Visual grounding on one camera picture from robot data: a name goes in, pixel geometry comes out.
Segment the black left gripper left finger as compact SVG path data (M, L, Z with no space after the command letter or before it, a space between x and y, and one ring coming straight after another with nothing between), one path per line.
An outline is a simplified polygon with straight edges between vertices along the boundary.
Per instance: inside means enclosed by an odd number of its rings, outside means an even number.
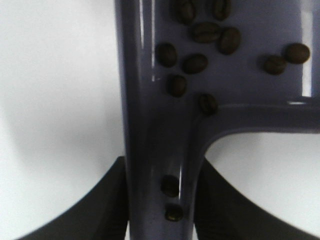
M125 158L119 156L80 201L24 240L123 240L129 221Z

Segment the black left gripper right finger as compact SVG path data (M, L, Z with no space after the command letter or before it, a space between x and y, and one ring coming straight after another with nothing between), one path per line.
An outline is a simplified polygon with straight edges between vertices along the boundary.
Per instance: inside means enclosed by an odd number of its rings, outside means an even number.
M204 160L195 197L194 225L200 240L315 240L263 210Z

